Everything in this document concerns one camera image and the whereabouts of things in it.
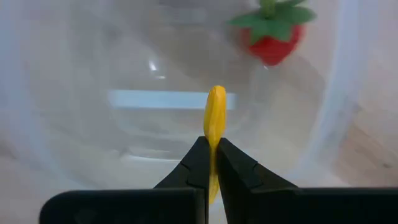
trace strawberry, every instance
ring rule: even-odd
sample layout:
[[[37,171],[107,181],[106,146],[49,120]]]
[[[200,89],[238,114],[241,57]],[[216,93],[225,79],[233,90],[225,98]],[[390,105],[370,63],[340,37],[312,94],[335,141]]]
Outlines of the strawberry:
[[[315,18],[310,9],[297,6],[304,0],[260,0],[260,10],[230,21],[242,28],[242,40],[264,65],[277,65],[296,48],[304,23]]]

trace clear plastic bin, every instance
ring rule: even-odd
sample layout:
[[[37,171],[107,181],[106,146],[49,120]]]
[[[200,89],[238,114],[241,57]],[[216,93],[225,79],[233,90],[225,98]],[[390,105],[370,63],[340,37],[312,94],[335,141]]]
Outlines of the clear plastic bin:
[[[225,136],[295,184],[398,183],[388,103],[396,51],[386,44],[398,30],[376,29],[396,2],[307,4],[318,19],[293,55],[267,68],[226,25],[255,1],[4,1],[0,164],[15,181],[0,195],[37,195],[13,205],[29,215],[4,216],[28,222],[40,207],[24,201],[67,189],[153,187],[203,135],[213,85],[228,92]],[[380,70],[383,80],[372,76]],[[223,216],[219,198],[210,223]]]

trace green strawberry leaves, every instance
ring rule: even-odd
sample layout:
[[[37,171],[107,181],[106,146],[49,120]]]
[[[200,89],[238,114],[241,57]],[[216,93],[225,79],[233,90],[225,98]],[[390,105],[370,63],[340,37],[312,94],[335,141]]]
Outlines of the green strawberry leaves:
[[[305,7],[296,6],[305,0],[288,0],[271,4],[276,0],[260,0],[261,9],[249,14],[232,19],[231,25],[248,28],[251,30],[251,44],[255,44],[264,36],[273,37],[279,41],[291,40],[293,26],[303,24],[316,18],[316,14]],[[269,17],[269,6],[275,9],[272,17]]]
[[[276,7],[282,9],[284,7],[294,7],[300,3],[305,2],[306,0],[289,0],[289,1],[281,1],[276,3]]]
[[[303,24],[314,20],[315,18],[316,14],[311,9],[296,6],[279,9],[274,19],[285,21],[290,24]]]
[[[269,21],[267,23],[269,33],[267,35],[282,41],[289,42],[292,38],[293,25],[284,21]]]
[[[263,21],[263,18],[261,17],[260,13],[256,11],[235,17],[234,19],[230,20],[229,23],[237,27],[251,28],[255,23],[259,21]]]

